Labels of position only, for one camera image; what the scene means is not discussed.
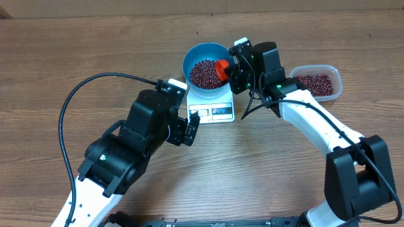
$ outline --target pile of beans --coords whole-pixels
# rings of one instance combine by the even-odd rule
[[[226,82],[219,79],[215,69],[215,61],[203,60],[195,64],[189,73],[189,80],[198,88],[215,89]]]
[[[294,76],[294,79],[304,84],[313,96],[328,96],[334,94],[333,85],[328,75]]]

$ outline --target wooden tabletop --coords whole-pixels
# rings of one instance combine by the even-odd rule
[[[49,226],[66,201],[57,120],[80,81],[107,71],[183,79],[190,48],[230,47],[245,36],[254,44],[275,41],[287,74],[307,64],[340,71],[341,97],[322,105],[387,142],[404,199],[403,10],[0,20],[0,226]],[[64,135],[75,174],[87,146],[126,119],[144,89],[152,87],[112,77],[74,96]],[[239,120],[249,97],[234,100],[235,122],[201,125],[191,147],[164,144],[114,212],[168,221],[266,219],[298,216],[324,201],[319,151],[269,110]],[[396,209],[390,203],[368,215],[393,218]]]

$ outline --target white container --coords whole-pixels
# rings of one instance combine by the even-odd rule
[[[330,76],[331,84],[333,85],[333,94],[327,96],[314,96],[317,102],[333,100],[338,98],[342,93],[342,80],[341,75],[334,66],[330,65],[308,65],[299,66],[289,73],[289,78],[294,76],[308,76],[308,75],[321,75],[325,74]]]

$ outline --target container of beans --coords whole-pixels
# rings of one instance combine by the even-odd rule
[[[290,72],[289,77],[302,82],[317,102],[333,100],[342,93],[341,75],[333,66],[299,66]]]
[[[217,98],[230,89],[229,83],[222,82],[216,74],[215,62],[220,59],[234,64],[227,48],[214,43],[199,44],[185,55],[182,72],[190,91],[199,98]]]

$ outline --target kitchen scale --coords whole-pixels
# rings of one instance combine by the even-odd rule
[[[207,43],[193,47],[184,58],[182,71],[189,86],[187,95],[187,116],[198,111],[200,124],[233,122],[235,119],[233,93],[229,83],[220,88],[207,90],[198,88],[189,80],[192,67],[203,60],[225,59],[230,65],[234,64],[226,47],[220,44]]]

